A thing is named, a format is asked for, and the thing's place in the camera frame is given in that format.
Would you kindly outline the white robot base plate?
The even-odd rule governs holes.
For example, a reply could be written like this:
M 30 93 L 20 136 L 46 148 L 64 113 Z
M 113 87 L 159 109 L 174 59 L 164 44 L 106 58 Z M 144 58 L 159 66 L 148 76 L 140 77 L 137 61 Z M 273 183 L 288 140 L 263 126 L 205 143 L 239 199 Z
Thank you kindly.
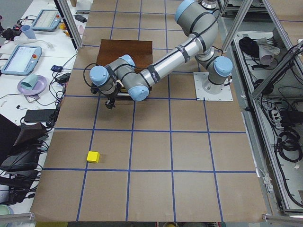
M 198 101 L 233 101 L 228 79 L 221 85 L 212 84 L 208 72 L 194 72 L 196 99 Z

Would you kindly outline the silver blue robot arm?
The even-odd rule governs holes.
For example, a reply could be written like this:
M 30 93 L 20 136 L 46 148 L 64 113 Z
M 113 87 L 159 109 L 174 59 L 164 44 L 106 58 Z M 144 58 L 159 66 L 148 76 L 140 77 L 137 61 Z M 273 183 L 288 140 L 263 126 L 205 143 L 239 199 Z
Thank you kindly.
M 219 94 L 232 72 L 233 64 L 229 58 L 214 52 L 213 42 L 218 33 L 217 18 L 197 1 L 185 0 L 176 10 L 175 21 L 187 36 L 184 43 L 139 73 L 134 71 L 135 62 L 128 54 L 106 66 L 94 64 L 89 72 L 91 93 L 105 95 L 108 109 L 115 107 L 116 97 L 122 87 L 134 101 L 142 101 L 154 84 L 194 57 L 209 73 L 203 84 L 204 90 L 209 94 Z

